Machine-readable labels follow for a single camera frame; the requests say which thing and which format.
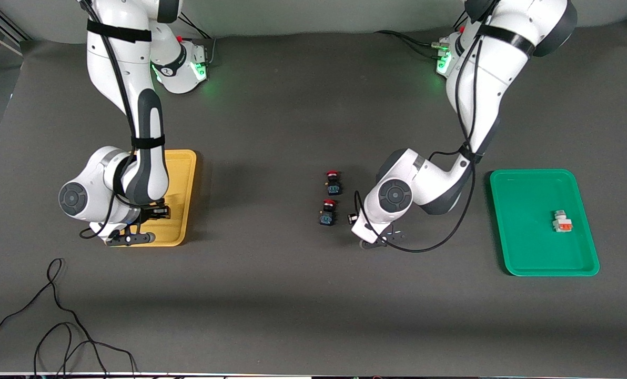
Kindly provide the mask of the white push button orange block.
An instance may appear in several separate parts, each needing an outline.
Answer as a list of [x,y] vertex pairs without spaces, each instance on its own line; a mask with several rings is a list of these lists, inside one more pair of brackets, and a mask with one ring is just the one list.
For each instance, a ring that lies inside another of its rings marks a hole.
[[573,223],[564,210],[554,211],[552,228],[557,233],[568,233],[573,230]]

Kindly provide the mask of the yellow plastic tray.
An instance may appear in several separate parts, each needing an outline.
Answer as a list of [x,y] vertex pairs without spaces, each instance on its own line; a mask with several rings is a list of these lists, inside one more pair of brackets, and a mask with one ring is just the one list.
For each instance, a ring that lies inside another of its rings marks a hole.
[[170,208],[170,218],[154,221],[151,231],[156,235],[153,245],[174,247],[183,242],[188,228],[197,154],[191,149],[167,149],[165,162],[169,173],[165,202]]

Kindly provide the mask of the dark grey table mat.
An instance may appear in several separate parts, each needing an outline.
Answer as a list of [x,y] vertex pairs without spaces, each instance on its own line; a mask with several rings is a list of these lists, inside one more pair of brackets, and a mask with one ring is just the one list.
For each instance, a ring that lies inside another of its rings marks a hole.
[[[167,147],[202,154],[185,242],[81,240],[59,188],[129,137],[86,55],[25,46],[0,126],[0,321],[60,257],[61,302],[146,372],[627,377],[627,20],[530,60],[479,165],[575,175],[600,262],[585,278],[502,269],[484,176],[436,251],[359,247],[352,195],[390,153],[462,140],[433,63],[379,34],[220,41],[203,86],[157,88]],[[325,199],[333,226],[319,224]],[[32,371],[42,336],[70,319],[46,291],[0,330],[0,372]]]

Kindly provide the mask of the green plastic tray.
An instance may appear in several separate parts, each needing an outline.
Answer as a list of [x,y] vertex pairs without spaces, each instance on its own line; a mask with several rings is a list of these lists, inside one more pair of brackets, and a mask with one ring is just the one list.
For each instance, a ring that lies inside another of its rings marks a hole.
[[[600,270],[575,175],[566,169],[499,169],[489,176],[506,270],[520,277],[592,277]],[[552,228],[564,210],[573,230]]]

